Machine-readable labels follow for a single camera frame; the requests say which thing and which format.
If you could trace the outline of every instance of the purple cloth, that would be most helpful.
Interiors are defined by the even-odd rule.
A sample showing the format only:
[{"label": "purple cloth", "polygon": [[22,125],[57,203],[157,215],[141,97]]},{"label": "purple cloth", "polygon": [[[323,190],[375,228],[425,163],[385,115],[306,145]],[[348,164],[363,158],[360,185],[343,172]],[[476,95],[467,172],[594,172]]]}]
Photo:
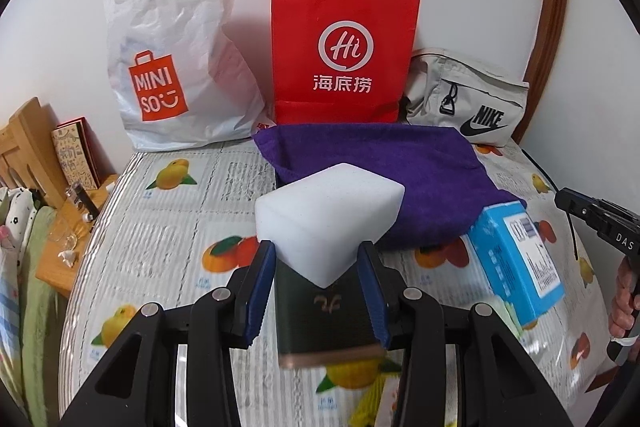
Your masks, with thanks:
[{"label": "purple cloth", "polygon": [[349,163],[401,183],[398,220],[385,249],[447,244],[466,233],[485,206],[516,201],[498,190],[456,129],[396,123],[277,125],[254,141],[284,183]]}]

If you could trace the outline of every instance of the white circle logo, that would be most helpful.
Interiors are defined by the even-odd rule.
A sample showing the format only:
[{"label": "white circle logo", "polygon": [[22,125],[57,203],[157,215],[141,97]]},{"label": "white circle logo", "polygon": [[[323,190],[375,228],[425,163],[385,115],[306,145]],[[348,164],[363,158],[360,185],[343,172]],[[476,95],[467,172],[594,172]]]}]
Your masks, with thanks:
[{"label": "white circle logo", "polygon": [[318,53],[336,71],[359,70],[373,55],[373,37],[357,22],[335,22],[320,35]]}]

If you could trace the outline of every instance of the table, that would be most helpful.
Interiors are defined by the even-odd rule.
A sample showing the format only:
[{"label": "table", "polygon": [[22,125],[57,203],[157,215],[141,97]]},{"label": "table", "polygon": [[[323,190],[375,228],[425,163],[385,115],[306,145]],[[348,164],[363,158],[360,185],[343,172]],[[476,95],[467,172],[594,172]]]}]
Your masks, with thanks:
[{"label": "table", "polygon": [[[117,176],[115,174],[111,175],[100,186],[100,188],[98,188],[98,190],[87,191],[87,194],[89,194],[89,197],[91,197],[98,209],[101,210],[104,202],[107,200],[107,185],[110,185],[116,181],[116,179]],[[60,253],[59,245],[47,239],[40,262],[36,268],[36,277],[41,281],[46,282],[61,295],[69,298],[69,295],[71,295],[71,288],[73,288],[74,281],[76,280],[76,274],[78,273],[78,269],[82,263],[82,256],[84,255],[84,250],[89,242],[91,233],[89,231],[89,225],[82,221],[81,213],[69,199],[66,200],[62,208],[58,210],[58,215],[56,216],[52,227],[55,226],[60,219],[65,219],[69,227],[71,227],[78,236],[78,243],[74,248],[75,252],[78,254],[78,259],[74,265],[69,268],[62,262],[62,259],[58,257],[58,254]]]}]

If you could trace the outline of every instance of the silver bolt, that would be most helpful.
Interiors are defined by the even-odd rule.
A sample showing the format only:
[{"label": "silver bolt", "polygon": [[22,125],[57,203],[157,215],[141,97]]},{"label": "silver bolt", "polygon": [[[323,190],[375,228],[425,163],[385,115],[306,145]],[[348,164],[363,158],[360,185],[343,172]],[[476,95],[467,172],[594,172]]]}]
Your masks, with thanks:
[{"label": "silver bolt", "polygon": [[226,301],[231,296],[231,290],[225,287],[216,288],[215,290],[213,290],[213,293],[211,294],[211,296],[216,301]]},{"label": "silver bolt", "polygon": [[140,313],[145,315],[145,317],[151,317],[158,313],[158,305],[155,302],[148,302],[140,309]]},{"label": "silver bolt", "polygon": [[409,286],[409,288],[404,289],[402,295],[404,295],[404,297],[409,299],[410,301],[417,301],[420,299],[420,297],[422,297],[422,291],[418,288]]},{"label": "silver bolt", "polygon": [[488,317],[493,312],[494,310],[489,306],[489,304],[485,304],[484,302],[476,304],[476,313],[482,317]]}]

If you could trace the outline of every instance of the green bedding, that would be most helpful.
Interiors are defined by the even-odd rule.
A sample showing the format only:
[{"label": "green bedding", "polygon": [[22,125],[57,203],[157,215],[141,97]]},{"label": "green bedding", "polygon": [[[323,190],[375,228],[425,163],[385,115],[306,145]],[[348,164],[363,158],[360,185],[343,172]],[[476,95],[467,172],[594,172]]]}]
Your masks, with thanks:
[{"label": "green bedding", "polygon": [[50,206],[38,211],[22,261],[22,377],[26,409],[34,427],[53,426],[59,420],[58,360],[66,299],[35,276],[49,226],[55,217],[56,211]]}]

